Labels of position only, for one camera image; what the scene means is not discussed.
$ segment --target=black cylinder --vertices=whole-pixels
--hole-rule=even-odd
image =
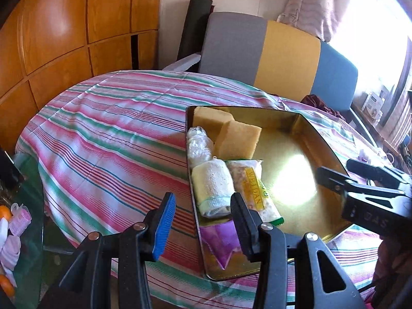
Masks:
[[[201,51],[212,3],[212,0],[190,0],[178,60]]]

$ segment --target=yellow label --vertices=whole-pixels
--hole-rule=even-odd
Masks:
[[[262,199],[265,196],[267,196],[267,192],[265,189],[261,189],[262,182],[257,179],[253,168],[251,167],[245,168],[245,173],[248,178],[248,185],[250,187],[249,196],[253,196],[253,202],[255,203],[256,211],[261,211],[264,209]]]

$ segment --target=window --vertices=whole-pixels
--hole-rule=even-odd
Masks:
[[[330,45],[358,68],[354,104],[384,92],[384,123],[405,87],[411,60],[412,23],[396,0],[350,0]]]

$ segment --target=rectangular sponge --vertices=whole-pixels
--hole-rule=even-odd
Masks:
[[[222,160],[252,159],[261,131],[258,126],[226,122],[216,139],[214,155]]]
[[[193,126],[201,126],[205,129],[207,136],[213,142],[216,141],[223,124],[233,120],[232,114],[222,110],[209,107],[196,107],[194,109]]]

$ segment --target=purple package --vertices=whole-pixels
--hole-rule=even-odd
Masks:
[[[232,253],[241,250],[233,221],[199,228],[202,242],[209,247],[220,267],[225,269]]]

